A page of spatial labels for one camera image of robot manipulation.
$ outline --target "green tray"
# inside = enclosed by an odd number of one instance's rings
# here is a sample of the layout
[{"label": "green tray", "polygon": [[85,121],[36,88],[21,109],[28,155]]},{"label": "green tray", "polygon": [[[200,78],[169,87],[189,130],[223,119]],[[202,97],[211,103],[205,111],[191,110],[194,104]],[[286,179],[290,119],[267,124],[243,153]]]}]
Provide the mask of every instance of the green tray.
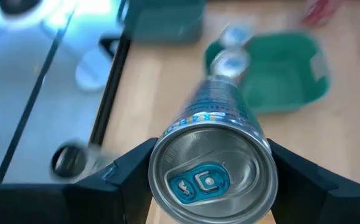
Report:
[{"label": "green tray", "polygon": [[[257,35],[245,46],[250,66],[240,82],[255,113],[297,110],[323,97],[330,77],[319,45],[304,32]],[[206,73],[222,50],[218,42],[205,52]]]}]

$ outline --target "wooden table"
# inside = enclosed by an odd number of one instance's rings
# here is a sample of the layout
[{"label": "wooden table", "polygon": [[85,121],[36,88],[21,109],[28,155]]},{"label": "wooden table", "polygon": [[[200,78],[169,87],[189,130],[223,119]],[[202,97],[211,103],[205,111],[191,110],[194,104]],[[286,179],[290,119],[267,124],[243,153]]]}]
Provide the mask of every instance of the wooden table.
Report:
[{"label": "wooden table", "polygon": [[[159,136],[203,78],[202,56],[228,22],[253,18],[257,32],[298,28],[304,1],[209,3],[201,41],[179,47],[133,44],[104,147],[124,154]],[[295,153],[360,182],[360,1],[346,1],[312,30],[327,56],[333,87],[299,111],[259,116],[265,134]],[[153,201],[148,223],[175,223]],[[274,223],[269,213],[260,223]]]}]

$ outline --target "blue pull tab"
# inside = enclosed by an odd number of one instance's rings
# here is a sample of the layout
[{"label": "blue pull tab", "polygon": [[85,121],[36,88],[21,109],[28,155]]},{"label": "blue pull tab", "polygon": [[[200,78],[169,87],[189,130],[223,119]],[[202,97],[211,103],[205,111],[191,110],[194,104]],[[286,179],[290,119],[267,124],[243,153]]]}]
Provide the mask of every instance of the blue pull tab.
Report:
[{"label": "blue pull tab", "polygon": [[202,164],[169,179],[175,196],[181,203],[189,204],[220,197],[230,187],[230,177],[220,164]]},{"label": "blue pull tab", "polygon": [[247,34],[244,30],[234,27],[230,30],[230,33],[233,37],[235,37],[238,41],[243,41],[247,38]]},{"label": "blue pull tab", "polygon": [[229,58],[224,62],[224,66],[227,68],[239,68],[243,63],[244,62],[239,58]]}]

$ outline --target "can lid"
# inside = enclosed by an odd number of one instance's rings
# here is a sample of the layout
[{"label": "can lid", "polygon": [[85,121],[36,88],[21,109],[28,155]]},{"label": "can lid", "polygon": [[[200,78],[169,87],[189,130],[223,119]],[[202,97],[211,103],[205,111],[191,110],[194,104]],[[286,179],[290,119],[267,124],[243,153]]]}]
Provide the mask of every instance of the can lid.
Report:
[{"label": "can lid", "polygon": [[238,77],[248,68],[249,61],[249,54],[242,48],[224,49],[213,60],[211,75]]},{"label": "can lid", "polygon": [[242,130],[206,125],[156,145],[148,171],[154,198],[180,223],[257,222],[277,193],[273,158]]},{"label": "can lid", "polygon": [[219,42],[223,47],[242,47],[252,37],[254,31],[248,24],[227,24],[220,33]]}]

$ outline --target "floor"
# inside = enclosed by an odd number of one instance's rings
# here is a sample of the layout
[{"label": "floor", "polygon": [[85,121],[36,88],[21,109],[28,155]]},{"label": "floor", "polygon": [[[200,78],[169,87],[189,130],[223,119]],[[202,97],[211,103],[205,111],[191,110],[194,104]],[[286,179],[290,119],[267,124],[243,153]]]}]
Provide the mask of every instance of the floor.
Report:
[{"label": "floor", "polygon": [[[102,34],[120,34],[117,5],[116,0],[95,0],[93,5],[78,1],[4,183],[53,182],[48,166],[57,148],[72,139],[88,141],[103,90],[82,91],[75,82],[75,71],[81,58],[98,46]],[[0,26],[0,165],[60,26],[53,20],[22,30]]]}]

